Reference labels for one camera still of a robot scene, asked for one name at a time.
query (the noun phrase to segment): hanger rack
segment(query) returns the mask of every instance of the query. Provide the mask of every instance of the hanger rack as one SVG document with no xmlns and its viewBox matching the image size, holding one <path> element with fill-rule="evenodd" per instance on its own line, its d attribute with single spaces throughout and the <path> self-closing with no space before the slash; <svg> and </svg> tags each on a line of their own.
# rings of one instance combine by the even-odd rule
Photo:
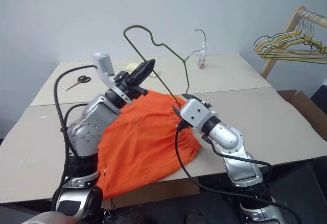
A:
<svg viewBox="0 0 327 224">
<path fill-rule="evenodd" d="M 298 6 L 298 7 L 296 7 L 287 27 L 285 28 L 285 31 L 284 31 L 285 33 L 292 32 L 295 29 L 295 27 L 298 24 L 298 20 L 299 20 L 299 12 L 303 12 L 303 11 L 311 13 L 309 15 L 303 16 L 304 19 L 314 22 L 317 25 L 322 26 L 327 29 L 327 18 L 326 17 L 322 17 L 316 13 L 308 11 L 305 6 Z M 265 78 L 265 79 L 267 78 L 268 74 L 271 72 L 272 68 L 274 67 L 276 61 L 277 61 L 276 59 L 268 59 L 267 60 L 266 65 L 264 66 L 264 68 L 261 71 L 261 76 L 263 78 Z"/>
</svg>

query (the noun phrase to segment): beige table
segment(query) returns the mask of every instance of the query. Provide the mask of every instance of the beige table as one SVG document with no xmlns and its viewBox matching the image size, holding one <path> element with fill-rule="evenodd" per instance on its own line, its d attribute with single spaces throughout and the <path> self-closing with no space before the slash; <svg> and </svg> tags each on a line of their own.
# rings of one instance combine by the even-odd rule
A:
<svg viewBox="0 0 327 224">
<path fill-rule="evenodd" d="M 173 59 L 169 59 L 166 58 L 167 62 L 172 62 Z M 48 198 L 56 189 L 63 169 L 64 143 L 55 106 L 52 105 L 52 92 L 48 90 L 59 73 L 77 65 L 80 63 L 61 63 L 57 67 L 32 102 L 33 106 L 27 108 L 3 141 L 0 148 L 0 177 L 10 180 L 0 183 L 0 203 Z M 327 154 L 327 143 L 238 54 L 211 56 L 208 66 L 212 68 L 207 71 L 190 68 L 194 75 L 202 76 L 201 82 L 196 82 L 192 88 L 194 93 L 212 102 L 220 119 L 242 132 L 246 149 L 256 159 L 278 164 Z M 161 70 L 163 78 L 168 75 L 165 72 L 166 69 Z M 67 77 L 60 86 L 71 84 L 75 76 Z M 176 84 L 172 80 L 179 77 L 171 75 L 167 83 Z M 78 97 L 79 102 L 89 102 L 96 94 L 106 90 L 106 87 L 97 90 L 101 83 L 95 76 L 92 78 L 92 82 L 78 86 L 76 92 L 85 94 Z M 208 93 L 199 92 L 198 87 L 204 87 L 207 80 L 214 81 L 215 85 L 207 88 Z M 156 82 L 148 81 L 143 86 L 161 91 L 156 89 Z M 177 94 L 182 92 L 178 86 L 174 90 Z M 65 103 L 61 105 L 63 112 L 77 102 L 75 98 L 73 95 L 69 99 L 60 97 L 60 101 Z M 81 109 L 74 111 L 71 120 L 80 113 Z M 208 145 L 201 144 L 203 148 L 187 165 L 190 173 L 203 176 L 225 172 L 222 159 L 214 155 Z M 179 170 L 162 181 L 185 177 Z"/>
</svg>

